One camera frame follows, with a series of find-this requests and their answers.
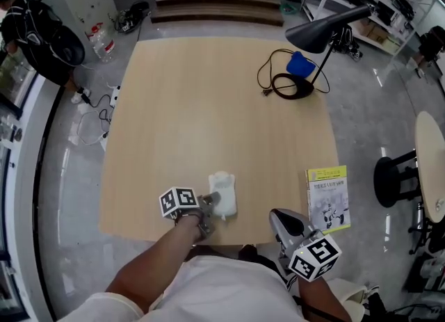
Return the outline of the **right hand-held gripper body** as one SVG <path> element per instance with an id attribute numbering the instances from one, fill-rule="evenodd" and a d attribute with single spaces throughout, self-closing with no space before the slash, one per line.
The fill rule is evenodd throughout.
<path id="1" fill-rule="evenodd" d="M 278 262 L 285 271 L 313 282 L 330 271 L 341 254 L 340 247 L 329 234 L 316 230 L 288 248 L 283 247 Z"/>

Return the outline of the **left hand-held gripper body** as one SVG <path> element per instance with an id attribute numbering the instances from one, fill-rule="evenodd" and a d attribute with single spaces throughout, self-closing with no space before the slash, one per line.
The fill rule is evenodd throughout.
<path id="1" fill-rule="evenodd" d="M 159 196 L 159 205 L 163 218 L 175 221 L 185 213 L 198 211 L 202 214 L 200 228 L 204 236 L 210 236 L 214 232 L 214 225 L 211 220 L 213 206 L 205 207 L 200 202 L 200 196 L 196 195 L 192 188 L 172 187 Z"/>

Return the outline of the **person's left hand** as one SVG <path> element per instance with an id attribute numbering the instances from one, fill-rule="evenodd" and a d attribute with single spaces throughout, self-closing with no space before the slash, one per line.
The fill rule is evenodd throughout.
<path id="1" fill-rule="evenodd" d="M 202 222 L 202 214 L 198 211 L 192 211 L 182 215 L 177 221 L 177 226 L 184 228 L 188 233 L 191 233 L 193 242 L 197 243 L 203 240 L 204 235 L 200 228 Z"/>

